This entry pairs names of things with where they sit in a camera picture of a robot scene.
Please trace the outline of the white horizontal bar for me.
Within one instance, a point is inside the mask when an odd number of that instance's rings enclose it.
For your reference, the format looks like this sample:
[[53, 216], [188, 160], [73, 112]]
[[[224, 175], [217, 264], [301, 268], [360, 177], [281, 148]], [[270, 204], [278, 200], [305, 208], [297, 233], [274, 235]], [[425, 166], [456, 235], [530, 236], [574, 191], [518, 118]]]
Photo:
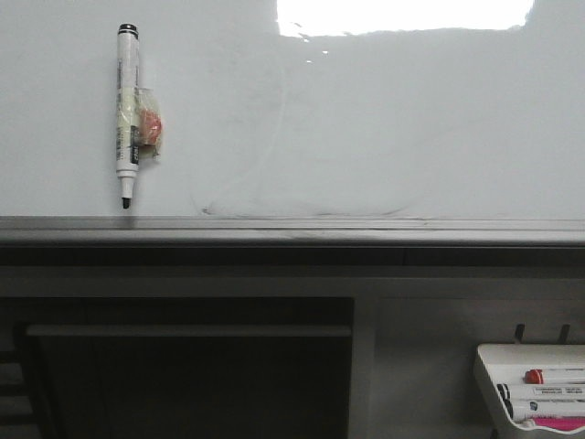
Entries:
[[30, 325], [30, 337], [350, 337], [346, 326]]

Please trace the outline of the pink eraser block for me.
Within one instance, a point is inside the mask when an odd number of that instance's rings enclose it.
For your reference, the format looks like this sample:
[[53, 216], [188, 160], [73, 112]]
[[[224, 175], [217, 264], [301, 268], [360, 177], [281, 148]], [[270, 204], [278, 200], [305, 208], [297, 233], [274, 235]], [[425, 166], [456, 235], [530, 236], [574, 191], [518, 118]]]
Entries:
[[535, 417], [529, 418], [522, 422], [522, 425], [528, 427], [547, 427], [561, 432], [573, 432], [583, 427], [585, 424], [583, 417]]

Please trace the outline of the black capped marker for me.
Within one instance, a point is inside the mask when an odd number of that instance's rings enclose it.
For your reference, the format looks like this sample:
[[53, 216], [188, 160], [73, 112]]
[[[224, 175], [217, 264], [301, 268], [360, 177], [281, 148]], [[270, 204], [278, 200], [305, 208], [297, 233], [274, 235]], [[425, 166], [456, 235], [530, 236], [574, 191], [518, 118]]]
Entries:
[[580, 400], [504, 400], [504, 406], [514, 422], [527, 419], [583, 417], [584, 401]]
[[497, 384], [503, 400], [580, 401], [584, 399], [583, 385]]

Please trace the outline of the white marker holder tray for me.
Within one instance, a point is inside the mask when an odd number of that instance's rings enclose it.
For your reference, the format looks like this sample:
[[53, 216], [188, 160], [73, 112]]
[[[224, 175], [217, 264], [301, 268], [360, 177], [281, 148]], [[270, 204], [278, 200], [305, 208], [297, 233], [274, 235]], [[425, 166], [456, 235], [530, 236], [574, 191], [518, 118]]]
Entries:
[[496, 389], [497, 384], [526, 384], [529, 369], [584, 368], [582, 345], [482, 344], [476, 350], [473, 373], [499, 438], [582, 438], [584, 426], [573, 432], [528, 427], [514, 422]]

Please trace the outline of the black hook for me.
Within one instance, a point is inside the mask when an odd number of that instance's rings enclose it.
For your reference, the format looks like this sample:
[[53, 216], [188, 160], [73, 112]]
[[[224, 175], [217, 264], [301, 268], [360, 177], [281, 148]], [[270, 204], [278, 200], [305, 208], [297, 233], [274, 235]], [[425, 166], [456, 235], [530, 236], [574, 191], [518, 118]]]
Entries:
[[514, 343], [515, 344], [522, 344], [523, 337], [525, 334], [526, 325], [525, 324], [517, 324], [514, 332]]
[[570, 324], [564, 324], [560, 331], [559, 331], [559, 336], [558, 336], [558, 343], [560, 345], [566, 345], [569, 341], [569, 333], [570, 333]]

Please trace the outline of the red capped marker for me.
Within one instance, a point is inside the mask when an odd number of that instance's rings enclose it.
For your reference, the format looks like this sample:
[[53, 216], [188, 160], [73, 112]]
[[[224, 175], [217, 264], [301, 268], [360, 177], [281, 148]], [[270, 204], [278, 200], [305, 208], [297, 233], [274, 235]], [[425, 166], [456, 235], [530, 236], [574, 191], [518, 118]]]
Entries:
[[585, 369], [529, 369], [525, 373], [524, 382], [536, 385], [583, 384], [585, 382]]

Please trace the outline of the black right hook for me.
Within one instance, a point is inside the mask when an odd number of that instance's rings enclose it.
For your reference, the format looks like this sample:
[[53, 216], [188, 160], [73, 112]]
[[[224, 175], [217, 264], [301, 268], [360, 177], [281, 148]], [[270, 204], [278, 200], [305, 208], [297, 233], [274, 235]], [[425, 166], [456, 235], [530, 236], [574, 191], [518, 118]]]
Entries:
[[558, 343], [560, 345], [566, 345], [569, 341], [569, 333], [570, 333], [570, 324], [564, 324], [560, 331], [559, 331], [559, 336], [558, 336]]

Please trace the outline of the black capped marker lower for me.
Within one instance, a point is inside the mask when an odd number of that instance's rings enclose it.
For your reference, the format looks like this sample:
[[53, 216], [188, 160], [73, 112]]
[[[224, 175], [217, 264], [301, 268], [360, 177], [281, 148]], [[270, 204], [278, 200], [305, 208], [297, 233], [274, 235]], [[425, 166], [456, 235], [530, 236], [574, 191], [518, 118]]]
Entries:
[[504, 400], [504, 406], [514, 422], [527, 419], [583, 417], [584, 401], [580, 400]]

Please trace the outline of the red magnet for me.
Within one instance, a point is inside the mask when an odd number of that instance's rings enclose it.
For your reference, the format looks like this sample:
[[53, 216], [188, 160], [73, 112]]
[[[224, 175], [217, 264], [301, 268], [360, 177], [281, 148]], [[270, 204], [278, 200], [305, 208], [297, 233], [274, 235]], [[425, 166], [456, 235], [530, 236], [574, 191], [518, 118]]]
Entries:
[[160, 155], [164, 125], [158, 100], [151, 89], [137, 90], [138, 152], [140, 158]]

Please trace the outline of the black left hook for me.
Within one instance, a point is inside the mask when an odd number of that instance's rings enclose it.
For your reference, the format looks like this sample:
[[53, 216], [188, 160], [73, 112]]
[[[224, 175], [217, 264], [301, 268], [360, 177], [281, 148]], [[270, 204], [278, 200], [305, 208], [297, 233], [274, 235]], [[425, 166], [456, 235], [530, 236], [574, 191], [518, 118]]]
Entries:
[[514, 343], [515, 344], [522, 344], [523, 337], [525, 334], [526, 325], [525, 324], [517, 324], [514, 332]]

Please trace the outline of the white black whiteboard marker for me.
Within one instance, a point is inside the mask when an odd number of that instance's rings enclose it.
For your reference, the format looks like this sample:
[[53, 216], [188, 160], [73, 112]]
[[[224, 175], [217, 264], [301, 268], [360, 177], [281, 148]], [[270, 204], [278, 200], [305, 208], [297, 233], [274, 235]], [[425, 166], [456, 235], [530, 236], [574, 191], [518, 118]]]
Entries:
[[132, 205], [139, 169], [139, 32], [124, 23], [117, 33], [116, 176], [120, 182], [122, 208]]

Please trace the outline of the black capped marker upper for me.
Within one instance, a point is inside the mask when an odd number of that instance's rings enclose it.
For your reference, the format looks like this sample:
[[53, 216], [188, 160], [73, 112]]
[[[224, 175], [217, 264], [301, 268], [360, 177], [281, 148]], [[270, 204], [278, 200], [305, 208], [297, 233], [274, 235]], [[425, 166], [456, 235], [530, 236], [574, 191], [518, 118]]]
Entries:
[[503, 400], [580, 401], [584, 399], [583, 385], [497, 384]]

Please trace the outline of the grey whiteboard ledge tray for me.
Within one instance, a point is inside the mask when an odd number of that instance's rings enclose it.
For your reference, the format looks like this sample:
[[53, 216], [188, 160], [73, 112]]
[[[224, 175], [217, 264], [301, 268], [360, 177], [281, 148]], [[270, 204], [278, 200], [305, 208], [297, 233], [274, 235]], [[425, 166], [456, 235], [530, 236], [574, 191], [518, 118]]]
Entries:
[[569, 219], [4, 217], [10, 265], [582, 267]]

